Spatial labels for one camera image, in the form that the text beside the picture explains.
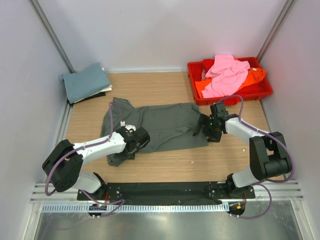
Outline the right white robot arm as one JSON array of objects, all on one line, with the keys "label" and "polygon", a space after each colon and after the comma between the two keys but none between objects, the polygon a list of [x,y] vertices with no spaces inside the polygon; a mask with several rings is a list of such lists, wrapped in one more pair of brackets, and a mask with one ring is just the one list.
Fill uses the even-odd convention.
[{"label": "right white robot arm", "polygon": [[210,111],[211,115],[199,115],[194,136],[202,133],[208,141],[218,143],[223,134],[230,134],[249,147],[249,166],[226,178],[229,197],[237,198],[249,186],[293,172],[292,157],[280,132],[267,132],[247,123],[239,114],[230,114],[222,102],[212,104]]}]

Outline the grey t shirt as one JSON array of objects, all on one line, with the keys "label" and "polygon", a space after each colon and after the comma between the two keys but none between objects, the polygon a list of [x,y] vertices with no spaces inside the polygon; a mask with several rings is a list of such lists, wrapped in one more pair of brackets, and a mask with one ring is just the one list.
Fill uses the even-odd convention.
[{"label": "grey t shirt", "polygon": [[127,99],[115,97],[104,115],[100,136],[110,133],[111,124],[117,130],[125,121],[137,129],[143,127],[150,136],[139,153],[206,147],[208,141],[203,134],[193,135],[200,114],[199,106],[191,102],[133,107]]}]

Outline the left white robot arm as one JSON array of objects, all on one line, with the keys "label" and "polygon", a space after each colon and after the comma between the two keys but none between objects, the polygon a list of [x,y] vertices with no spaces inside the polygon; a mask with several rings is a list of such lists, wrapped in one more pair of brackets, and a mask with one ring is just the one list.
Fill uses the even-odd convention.
[{"label": "left white robot arm", "polygon": [[109,135],[82,143],[60,141],[42,164],[47,178],[44,192],[49,197],[70,188],[78,189],[87,198],[101,200],[108,192],[107,183],[97,173],[82,171],[92,161],[109,155],[127,156],[150,142],[143,127],[122,126]]}]

